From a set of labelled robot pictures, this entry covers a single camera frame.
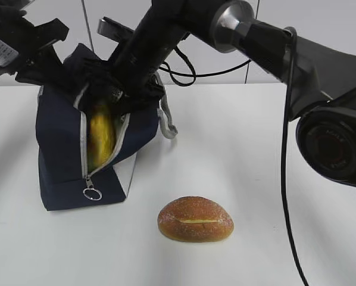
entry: metal ring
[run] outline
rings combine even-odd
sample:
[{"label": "metal ring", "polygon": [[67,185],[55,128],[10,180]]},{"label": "metal ring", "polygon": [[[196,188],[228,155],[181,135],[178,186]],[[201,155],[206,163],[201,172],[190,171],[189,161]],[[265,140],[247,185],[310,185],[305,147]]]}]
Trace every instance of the metal ring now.
[{"label": "metal ring", "polygon": [[[99,195],[99,198],[92,198],[92,197],[88,196],[88,195],[86,194],[87,191],[94,191],[94,192],[96,192],[96,193]],[[102,199],[101,191],[99,191],[98,189],[86,188],[86,189],[84,189],[83,194],[84,194],[84,196],[85,196],[88,200],[91,200],[91,201],[99,201],[99,200]]]}]

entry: table surface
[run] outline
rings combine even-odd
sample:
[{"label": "table surface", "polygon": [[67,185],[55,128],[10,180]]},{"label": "table surface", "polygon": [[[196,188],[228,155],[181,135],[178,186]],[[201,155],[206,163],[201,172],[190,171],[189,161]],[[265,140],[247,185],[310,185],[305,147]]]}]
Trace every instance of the table surface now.
[{"label": "table surface", "polygon": [[[37,87],[0,87],[0,285],[300,286],[280,198],[285,86],[167,86],[178,137],[137,156],[121,204],[46,212],[39,196]],[[322,178],[289,129],[288,199],[310,285],[356,286],[356,188]],[[235,223],[219,243],[172,241],[157,216],[200,195]]]}]

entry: banana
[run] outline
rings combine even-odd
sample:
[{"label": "banana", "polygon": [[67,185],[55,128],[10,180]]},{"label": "banana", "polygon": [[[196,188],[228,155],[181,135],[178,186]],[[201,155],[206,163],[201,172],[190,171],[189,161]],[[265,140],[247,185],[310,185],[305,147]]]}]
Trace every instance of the banana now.
[{"label": "banana", "polygon": [[109,159],[116,143],[114,123],[105,102],[93,107],[89,125],[88,171],[91,172]]}]

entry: bread roll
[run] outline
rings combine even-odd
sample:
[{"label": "bread roll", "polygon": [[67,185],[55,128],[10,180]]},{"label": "bread roll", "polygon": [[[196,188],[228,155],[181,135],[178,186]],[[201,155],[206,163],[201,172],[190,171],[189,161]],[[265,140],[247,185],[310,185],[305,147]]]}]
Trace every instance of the bread roll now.
[{"label": "bread roll", "polygon": [[220,241],[233,231],[229,214],[202,197],[183,197],[166,205],[158,215],[160,231],[172,240],[203,243]]}]

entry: bag handle strap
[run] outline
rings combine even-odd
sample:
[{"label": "bag handle strap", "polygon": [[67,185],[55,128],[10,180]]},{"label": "bag handle strap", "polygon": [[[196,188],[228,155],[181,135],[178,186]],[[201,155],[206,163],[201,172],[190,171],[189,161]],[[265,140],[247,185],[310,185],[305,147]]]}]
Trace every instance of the bag handle strap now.
[{"label": "bag handle strap", "polygon": [[155,73],[155,76],[157,77],[158,84],[163,86],[165,93],[165,95],[161,99],[161,108],[157,110],[158,118],[160,120],[161,133],[162,135],[164,135],[165,138],[172,140],[177,136],[178,130],[177,127],[175,127],[175,125],[173,124],[173,117],[171,116],[171,112],[168,107],[167,94],[165,86],[162,83],[161,76],[158,73]]}]

